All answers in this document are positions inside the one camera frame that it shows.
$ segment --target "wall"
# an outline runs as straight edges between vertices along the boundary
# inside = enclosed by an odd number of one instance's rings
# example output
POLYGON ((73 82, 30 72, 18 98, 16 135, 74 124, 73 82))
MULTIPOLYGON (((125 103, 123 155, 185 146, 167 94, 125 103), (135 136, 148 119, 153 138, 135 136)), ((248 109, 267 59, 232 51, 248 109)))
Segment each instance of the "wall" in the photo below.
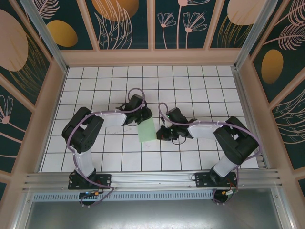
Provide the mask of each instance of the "wall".
POLYGON ((241 69, 272 168, 305 228, 305 1, 279 1, 241 69))
POLYGON ((8 228, 39 161, 63 71, 16 2, 1 1, 0 30, 0 222, 8 228))
POLYGON ((42 2, 33 1, 67 64, 93 66, 233 64, 265 0, 42 2))

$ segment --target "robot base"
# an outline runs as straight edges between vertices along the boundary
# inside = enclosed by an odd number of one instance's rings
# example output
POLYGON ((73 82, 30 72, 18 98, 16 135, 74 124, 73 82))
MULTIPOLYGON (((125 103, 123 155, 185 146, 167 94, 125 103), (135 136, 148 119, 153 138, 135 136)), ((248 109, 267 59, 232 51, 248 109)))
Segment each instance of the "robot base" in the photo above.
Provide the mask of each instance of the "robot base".
POLYGON ((215 183, 210 178, 210 172, 195 173, 196 187, 230 187, 230 182, 237 185, 236 173, 230 172, 226 177, 222 178, 219 182, 215 183))
MULTIPOLYGON (((88 179, 92 180, 95 183, 110 186, 111 185, 111 174, 96 174, 93 172, 88 179)), ((76 171, 74 171, 74 174, 71 174, 69 176, 69 190, 98 190, 101 189, 97 185, 91 184, 88 181, 86 181, 81 175, 79 175, 76 171)))

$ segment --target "white arm segment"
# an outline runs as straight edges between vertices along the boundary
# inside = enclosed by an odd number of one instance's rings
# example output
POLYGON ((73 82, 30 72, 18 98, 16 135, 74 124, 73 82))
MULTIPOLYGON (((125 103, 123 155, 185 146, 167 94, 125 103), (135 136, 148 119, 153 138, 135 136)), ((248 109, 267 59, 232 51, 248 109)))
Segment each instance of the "white arm segment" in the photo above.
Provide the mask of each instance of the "white arm segment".
POLYGON ((107 113, 99 115, 103 120, 102 128, 107 128, 114 125, 123 125, 126 120, 126 115, 119 113, 119 112, 113 112, 113 113, 107 113))
POLYGON ((91 150, 89 149, 88 151, 80 154, 76 153, 75 156, 77 165, 79 166, 81 172, 83 172, 86 177, 90 176, 90 174, 93 173, 95 169, 92 162, 91 150))
MULTIPOLYGON (((107 128, 114 125, 123 125, 126 120, 126 115, 119 112, 102 113, 99 116, 104 120, 102 128, 107 128)), ((86 177, 90 176, 95 169, 92 162, 91 150, 89 149, 88 151, 80 154, 76 153, 75 156, 79 169, 86 177)))
POLYGON ((231 172, 237 164, 234 164, 232 161, 230 161, 226 155, 223 155, 223 157, 220 159, 219 162, 214 166, 214 171, 220 176, 225 177, 228 175, 229 172, 231 172))
POLYGON ((211 140, 216 140, 214 131, 219 127, 220 126, 217 124, 197 124, 189 126, 187 130, 193 138, 203 137, 211 140))

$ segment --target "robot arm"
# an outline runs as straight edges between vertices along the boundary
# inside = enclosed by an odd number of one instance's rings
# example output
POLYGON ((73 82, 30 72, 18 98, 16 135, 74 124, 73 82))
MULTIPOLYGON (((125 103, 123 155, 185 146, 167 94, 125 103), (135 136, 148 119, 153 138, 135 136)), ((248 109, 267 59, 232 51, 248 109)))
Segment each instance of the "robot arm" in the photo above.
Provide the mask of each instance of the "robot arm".
MULTIPOLYGON (((75 159, 78 169, 74 170, 74 173, 79 175, 79 182, 88 183, 83 179, 78 171, 81 171, 89 180, 94 182, 96 181, 96 170, 92 162, 91 147, 96 141, 101 128, 115 125, 128 125, 133 121, 139 124, 152 117, 152 112, 147 107, 146 101, 144 102, 144 107, 141 107, 142 102, 143 98, 141 96, 133 95, 128 103, 117 108, 118 111, 104 111, 92 115, 85 120, 83 125, 77 128, 71 138, 70 146, 76 151, 75 159)), ((62 137, 66 142, 68 142, 73 129, 78 125, 78 123, 90 114, 92 114, 92 111, 86 107, 81 107, 77 111, 62 132, 62 137)))
MULTIPOLYGON (((196 120, 187 121, 177 107, 168 111, 166 115, 170 121, 175 123, 191 124, 196 120)), ((236 117, 230 117, 226 123, 247 130, 236 117)), ((230 126, 223 125, 220 127, 217 123, 161 126, 157 132, 157 138, 163 141, 177 140, 179 136, 186 138, 203 137, 218 141, 224 151, 224 156, 210 171, 210 178, 216 184, 233 169, 241 165, 258 147, 258 142, 249 134, 230 126)))

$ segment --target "flower illustration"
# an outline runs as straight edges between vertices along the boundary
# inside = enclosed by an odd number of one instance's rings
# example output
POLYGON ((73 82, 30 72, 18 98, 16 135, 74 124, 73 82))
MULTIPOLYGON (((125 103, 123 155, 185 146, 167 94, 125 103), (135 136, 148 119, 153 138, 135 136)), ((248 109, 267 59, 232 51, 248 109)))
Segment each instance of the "flower illustration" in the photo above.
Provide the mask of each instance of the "flower illustration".
POLYGON ((178 0, 180 6, 187 5, 202 5, 208 3, 210 0, 178 0))
POLYGON ((179 7, 179 13, 178 13, 178 25, 177 25, 177 49, 179 49, 179 26, 180 26, 180 15, 181 15, 181 9, 183 6, 191 6, 191 5, 202 5, 209 3, 210 0, 178 0, 179 7))
MULTIPOLYGON (((4 96, 0 95, 0 124, 5 124, 5 125, 9 124, 16 129, 25 132, 25 130, 22 130, 21 128, 19 128, 19 127, 13 125, 12 123, 10 123, 10 115, 11 115, 11 111, 13 109, 13 104, 14 104, 14 100, 12 98, 10 98, 8 96, 7 101, 5 101, 4 96)), ((6 135, 2 132, 0 132, 0 135, 3 136, 3 137, 6 137, 6 138, 8 138, 12 141, 22 143, 22 141, 14 138, 14 137, 11 137, 9 135, 6 135)))
POLYGON ((10 122, 10 114, 13 109, 14 100, 8 96, 7 102, 3 95, 0 95, 0 123, 8 124, 10 122))
POLYGON ((162 13, 158 13, 158 20, 162 27, 164 45, 165 48, 167 49, 165 35, 164 35, 164 28, 176 25, 176 21, 174 21, 173 13, 165 13, 164 15, 162 13))
POLYGON ((183 23, 186 31, 186 41, 185 48, 187 49, 187 38, 190 32, 198 32, 202 30, 206 30, 206 24, 204 24, 205 18, 204 13, 193 13, 190 18, 190 13, 183 14, 183 23))

